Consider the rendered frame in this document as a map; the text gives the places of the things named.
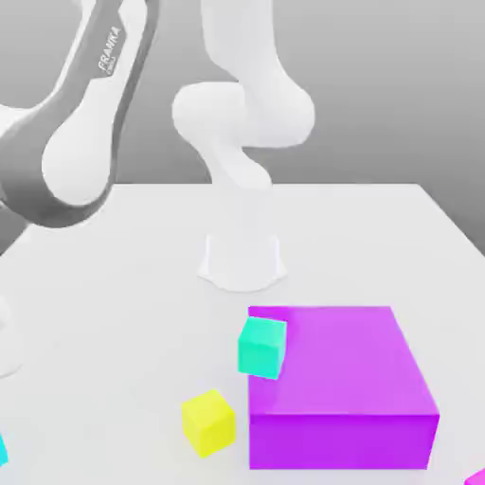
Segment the small teal cube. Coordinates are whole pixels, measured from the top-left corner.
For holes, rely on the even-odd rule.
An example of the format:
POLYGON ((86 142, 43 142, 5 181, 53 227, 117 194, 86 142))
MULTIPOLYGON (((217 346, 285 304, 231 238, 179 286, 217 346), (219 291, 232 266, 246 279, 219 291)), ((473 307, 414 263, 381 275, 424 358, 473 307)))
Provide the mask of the small teal cube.
POLYGON ((287 323, 248 316, 238 339, 238 371, 277 380, 287 347, 287 323))

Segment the small yellow cube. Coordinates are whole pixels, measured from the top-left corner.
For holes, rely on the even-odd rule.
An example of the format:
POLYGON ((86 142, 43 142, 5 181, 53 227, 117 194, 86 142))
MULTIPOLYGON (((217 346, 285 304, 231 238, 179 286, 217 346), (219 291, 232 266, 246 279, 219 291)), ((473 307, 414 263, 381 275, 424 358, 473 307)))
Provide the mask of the small yellow cube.
POLYGON ((184 435, 200 458, 235 441, 235 412, 219 390, 211 389, 183 402, 181 411, 184 435))

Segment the large purple box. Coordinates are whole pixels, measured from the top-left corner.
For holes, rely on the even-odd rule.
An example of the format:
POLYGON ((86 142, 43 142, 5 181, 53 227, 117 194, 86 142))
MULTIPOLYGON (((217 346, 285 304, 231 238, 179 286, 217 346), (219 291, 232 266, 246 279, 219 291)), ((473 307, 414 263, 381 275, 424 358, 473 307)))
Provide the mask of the large purple box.
POLYGON ((427 467, 440 413, 390 308, 249 313, 288 325, 280 376, 248 379, 251 469, 427 467))

